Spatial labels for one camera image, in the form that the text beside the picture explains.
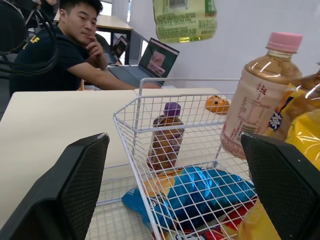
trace orange toy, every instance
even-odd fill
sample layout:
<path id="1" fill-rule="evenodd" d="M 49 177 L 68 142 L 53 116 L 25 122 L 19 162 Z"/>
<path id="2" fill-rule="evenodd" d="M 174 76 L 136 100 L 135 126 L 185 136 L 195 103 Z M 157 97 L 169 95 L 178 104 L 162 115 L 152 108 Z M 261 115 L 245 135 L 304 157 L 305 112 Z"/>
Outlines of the orange toy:
<path id="1" fill-rule="evenodd" d="M 211 96 L 205 103 L 205 108 L 216 114 L 227 114 L 230 107 L 230 103 L 227 100 L 221 99 L 219 96 Z"/>

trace laptop keyboard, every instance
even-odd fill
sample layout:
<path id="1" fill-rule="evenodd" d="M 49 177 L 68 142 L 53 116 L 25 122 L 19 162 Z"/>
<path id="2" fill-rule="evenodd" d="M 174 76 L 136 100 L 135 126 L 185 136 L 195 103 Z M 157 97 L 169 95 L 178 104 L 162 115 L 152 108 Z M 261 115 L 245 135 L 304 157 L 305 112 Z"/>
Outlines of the laptop keyboard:
<path id="1" fill-rule="evenodd" d="M 142 80 L 145 78 L 151 78 L 151 76 L 149 74 L 144 72 L 138 66 L 126 67 L 125 70 L 127 70 L 129 73 L 131 73 L 133 76 L 135 76 L 139 80 Z"/>

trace laptop screen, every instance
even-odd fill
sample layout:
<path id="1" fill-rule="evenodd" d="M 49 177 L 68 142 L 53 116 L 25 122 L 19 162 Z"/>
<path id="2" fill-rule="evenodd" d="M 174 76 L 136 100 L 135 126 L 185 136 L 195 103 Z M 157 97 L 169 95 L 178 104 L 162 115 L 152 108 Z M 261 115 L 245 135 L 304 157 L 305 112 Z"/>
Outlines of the laptop screen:
<path id="1" fill-rule="evenodd" d="M 151 38 L 139 66 L 156 78 L 166 78 L 179 53 L 174 48 Z"/>
<path id="2" fill-rule="evenodd" d="M 121 55 L 127 50 L 129 47 L 129 42 L 125 39 L 124 36 L 119 37 L 118 41 L 113 46 L 113 56 L 116 60 L 119 60 Z"/>

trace purple bottle cap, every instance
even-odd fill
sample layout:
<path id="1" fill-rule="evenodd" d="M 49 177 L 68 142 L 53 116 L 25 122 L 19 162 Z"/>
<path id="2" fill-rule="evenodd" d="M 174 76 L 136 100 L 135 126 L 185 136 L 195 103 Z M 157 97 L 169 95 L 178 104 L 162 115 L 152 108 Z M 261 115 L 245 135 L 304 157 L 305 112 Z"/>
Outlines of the purple bottle cap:
<path id="1" fill-rule="evenodd" d="M 180 116 L 181 106 L 176 102 L 167 102 L 164 106 L 163 113 L 168 117 Z"/>

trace window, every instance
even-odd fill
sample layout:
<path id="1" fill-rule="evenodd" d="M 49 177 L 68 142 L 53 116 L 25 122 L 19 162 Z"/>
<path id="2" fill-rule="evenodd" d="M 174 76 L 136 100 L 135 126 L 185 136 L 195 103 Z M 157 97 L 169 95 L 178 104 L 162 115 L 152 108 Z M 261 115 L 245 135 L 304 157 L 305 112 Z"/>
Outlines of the window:
<path id="1" fill-rule="evenodd" d="M 112 4 L 111 3 L 107 3 L 107 2 L 101 2 L 102 6 L 103 6 L 103 10 L 100 13 L 100 15 L 107 15 L 107 16 L 111 16 L 111 12 L 112 12 Z M 111 43 L 111 34 L 110 32 L 104 32 L 104 31 L 97 31 L 97 34 L 103 36 L 105 38 L 105 40 L 107 41 L 107 43 L 110 45 Z"/>
<path id="2" fill-rule="evenodd" d="M 131 2 L 132 0 L 129 0 L 129 6 L 128 6 L 128 17 L 126 21 L 129 23 L 130 22 L 130 17 L 131 17 Z"/>
<path id="3" fill-rule="evenodd" d="M 111 3 L 107 3 L 107 2 L 101 2 L 102 6 L 103 6 L 103 10 L 100 13 L 101 15 L 107 15 L 107 16 L 111 16 L 111 12 L 112 12 L 112 4 Z"/>
<path id="4" fill-rule="evenodd" d="M 145 40 L 142 40 L 141 57 L 144 55 L 147 46 L 148 46 L 148 42 Z"/>

